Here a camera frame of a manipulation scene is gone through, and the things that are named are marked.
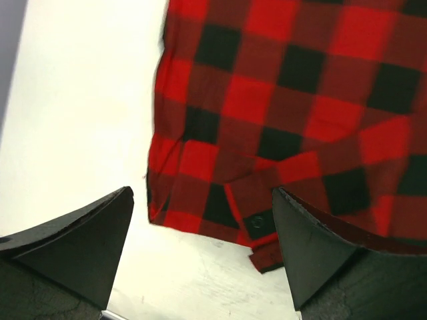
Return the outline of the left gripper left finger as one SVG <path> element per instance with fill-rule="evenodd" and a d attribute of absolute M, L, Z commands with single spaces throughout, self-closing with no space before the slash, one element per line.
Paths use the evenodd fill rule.
<path fill-rule="evenodd" d="M 1 238 L 2 319 L 102 319 L 134 200 L 122 187 Z"/>

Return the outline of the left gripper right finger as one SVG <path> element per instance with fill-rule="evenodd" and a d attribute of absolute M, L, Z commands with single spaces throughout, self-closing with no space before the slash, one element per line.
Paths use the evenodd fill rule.
<path fill-rule="evenodd" d="M 273 214 L 303 319 L 425 319 L 426 242 L 386 239 L 304 207 L 283 189 Z"/>

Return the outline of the red black plaid shirt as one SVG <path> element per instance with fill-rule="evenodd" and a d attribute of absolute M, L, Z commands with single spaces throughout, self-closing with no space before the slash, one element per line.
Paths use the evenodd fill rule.
<path fill-rule="evenodd" d="M 272 192 L 426 246 L 425 1 L 170 1 L 149 222 L 282 266 Z"/>

